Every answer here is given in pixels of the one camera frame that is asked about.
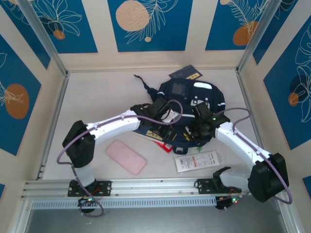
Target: pink phone case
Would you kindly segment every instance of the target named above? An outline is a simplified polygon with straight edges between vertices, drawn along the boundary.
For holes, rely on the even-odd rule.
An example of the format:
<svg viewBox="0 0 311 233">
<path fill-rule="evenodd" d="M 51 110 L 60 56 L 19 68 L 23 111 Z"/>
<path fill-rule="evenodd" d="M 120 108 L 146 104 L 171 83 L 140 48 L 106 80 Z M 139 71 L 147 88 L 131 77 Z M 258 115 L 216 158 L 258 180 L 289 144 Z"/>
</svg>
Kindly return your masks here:
<svg viewBox="0 0 311 233">
<path fill-rule="evenodd" d="M 119 140 L 113 141 L 106 153 L 133 175 L 138 175 L 147 164 L 143 157 Z"/>
</svg>

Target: blue wall panel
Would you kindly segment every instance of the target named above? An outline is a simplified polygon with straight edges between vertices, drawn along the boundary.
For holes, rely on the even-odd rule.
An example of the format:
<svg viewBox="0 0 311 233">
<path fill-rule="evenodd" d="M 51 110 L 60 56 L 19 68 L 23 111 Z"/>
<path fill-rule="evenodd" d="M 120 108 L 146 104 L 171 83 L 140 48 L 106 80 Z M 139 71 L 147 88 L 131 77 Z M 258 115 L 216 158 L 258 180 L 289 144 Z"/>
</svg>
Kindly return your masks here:
<svg viewBox="0 0 311 233">
<path fill-rule="evenodd" d="M 264 79 L 291 149 L 311 139 L 311 17 Z"/>
<path fill-rule="evenodd" d="M 192 0 L 108 0 L 119 52 L 184 51 Z"/>
<path fill-rule="evenodd" d="M 40 82 L 0 36 L 0 149 L 17 155 Z"/>
<path fill-rule="evenodd" d="M 266 0 L 219 0 L 206 50 L 243 50 L 267 7 Z"/>
<path fill-rule="evenodd" d="M 5 185 L 0 183 L 0 200 L 1 200 L 2 194 L 4 192 L 4 188 L 5 188 Z"/>
<path fill-rule="evenodd" d="M 29 25 L 27 19 L 24 17 L 20 8 L 9 0 L 0 0 L 0 5 L 3 7 L 7 15 L 10 17 L 12 22 L 15 24 L 19 32 L 26 40 L 26 42 L 34 51 L 42 65 L 45 67 L 45 69 L 47 69 L 51 59 L 45 51 L 44 47 L 42 46 L 41 42 L 35 35 L 35 32 Z"/>
<path fill-rule="evenodd" d="M 97 52 L 81 0 L 34 0 L 30 3 L 59 53 Z"/>
<path fill-rule="evenodd" d="M 274 14 L 274 17 L 269 23 L 268 28 L 266 29 L 253 53 L 254 59 L 257 64 L 259 64 L 259 62 L 261 61 L 270 44 L 274 40 L 276 34 L 283 26 L 285 20 L 287 19 L 297 2 L 298 0 L 283 0 L 281 2 L 276 13 Z"/>
</svg>

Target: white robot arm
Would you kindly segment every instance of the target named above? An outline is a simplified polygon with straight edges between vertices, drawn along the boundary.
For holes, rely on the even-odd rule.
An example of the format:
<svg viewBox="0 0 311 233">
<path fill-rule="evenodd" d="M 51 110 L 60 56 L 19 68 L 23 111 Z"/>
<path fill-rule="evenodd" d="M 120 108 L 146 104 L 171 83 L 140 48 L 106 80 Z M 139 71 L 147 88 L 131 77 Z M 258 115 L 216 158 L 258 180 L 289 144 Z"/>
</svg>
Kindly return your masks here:
<svg viewBox="0 0 311 233">
<path fill-rule="evenodd" d="M 254 144 L 237 129 L 233 129 L 233 124 L 225 115 L 222 114 L 215 117 L 205 103 L 196 105 L 193 111 L 196 119 L 186 127 L 188 134 L 195 141 L 199 141 L 208 134 L 216 137 L 241 157 L 249 168 L 249 172 L 244 173 L 234 171 L 229 167 L 221 169 L 219 176 L 215 177 L 215 179 L 219 178 L 219 180 L 214 182 L 216 186 L 221 185 L 249 190 L 261 202 L 284 190 L 282 183 L 275 176 L 275 173 L 270 170 L 270 167 L 267 166 L 265 160 L 259 155 L 260 153 L 265 158 L 271 160 L 285 180 L 286 185 L 289 185 L 285 160 L 280 154 L 271 155 L 268 151 Z M 169 105 L 163 99 L 158 99 L 152 105 L 147 107 L 135 105 L 125 113 L 104 121 L 87 125 L 82 121 L 75 122 L 63 142 L 64 147 L 81 132 L 95 128 L 95 130 L 79 139 L 66 151 L 81 184 L 87 187 L 95 182 L 90 166 L 94 147 L 108 138 L 126 131 L 134 131 L 141 126 L 147 126 L 156 130 L 162 138 L 173 140 L 176 132 L 169 125 L 170 123 L 160 125 L 159 123 L 152 123 L 144 119 L 148 117 L 160 121 L 163 116 L 167 116 L 170 112 Z"/>
</svg>

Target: white floor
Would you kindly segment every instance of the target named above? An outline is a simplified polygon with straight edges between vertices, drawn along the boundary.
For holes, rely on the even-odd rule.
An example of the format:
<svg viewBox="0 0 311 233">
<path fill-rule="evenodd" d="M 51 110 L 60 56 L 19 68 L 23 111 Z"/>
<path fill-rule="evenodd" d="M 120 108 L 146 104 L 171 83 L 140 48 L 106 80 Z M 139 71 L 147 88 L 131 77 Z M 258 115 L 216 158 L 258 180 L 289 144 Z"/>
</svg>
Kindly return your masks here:
<svg viewBox="0 0 311 233">
<path fill-rule="evenodd" d="M 43 179 L 68 180 L 74 178 L 69 166 L 56 163 L 56 158 L 62 150 L 62 142 L 74 122 L 78 120 L 82 120 L 84 123 L 97 122 L 119 115 L 135 104 L 151 102 L 141 81 L 135 78 L 133 74 L 142 76 L 150 87 L 158 89 L 161 83 L 169 80 L 168 74 L 174 71 L 132 70 L 126 72 L 72 73 Z M 226 108 L 245 107 L 234 70 L 200 70 L 200 72 L 203 77 L 199 78 L 198 81 L 210 82 L 223 92 Z M 246 112 L 235 110 L 226 115 L 234 122 L 246 116 Z M 250 120 L 239 124 L 238 129 L 256 142 Z M 147 166 L 137 176 L 130 174 L 105 154 L 107 146 L 116 138 L 146 158 Z M 154 142 L 136 136 L 132 132 L 127 132 L 98 145 L 95 148 L 91 165 L 97 179 L 210 177 L 214 171 L 224 166 L 246 168 L 242 160 L 222 142 L 212 139 L 203 147 L 201 153 L 211 150 L 217 152 L 220 166 L 178 173 L 174 157 L 180 155 L 173 152 L 167 153 Z M 188 152 L 188 154 L 195 153 L 197 153 L 195 150 Z M 69 161 L 69 159 L 64 155 L 62 161 Z"/>
</svg>

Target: perforated metal strip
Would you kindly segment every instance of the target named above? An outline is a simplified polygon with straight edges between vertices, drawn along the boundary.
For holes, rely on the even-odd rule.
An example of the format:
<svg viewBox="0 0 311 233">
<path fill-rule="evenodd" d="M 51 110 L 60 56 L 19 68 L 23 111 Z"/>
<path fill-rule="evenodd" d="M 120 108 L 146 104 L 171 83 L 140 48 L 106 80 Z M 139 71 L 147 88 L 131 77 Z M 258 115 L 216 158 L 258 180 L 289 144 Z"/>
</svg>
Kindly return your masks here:
<svg viewBox="0 0 311 233">
<path fill-rule="evenodd" d="M 104 208 L 154 208 L 154 207 L 190 207 L 190 206 L 216 206 L 215 197 L 195 198 L 140 198 L 140 199 L 101 199 Z M 77 209 L 77 200 L 36 200 L 33 210 Z M 98 208 L 96 204 L 88 208 Z"/>
</svg>

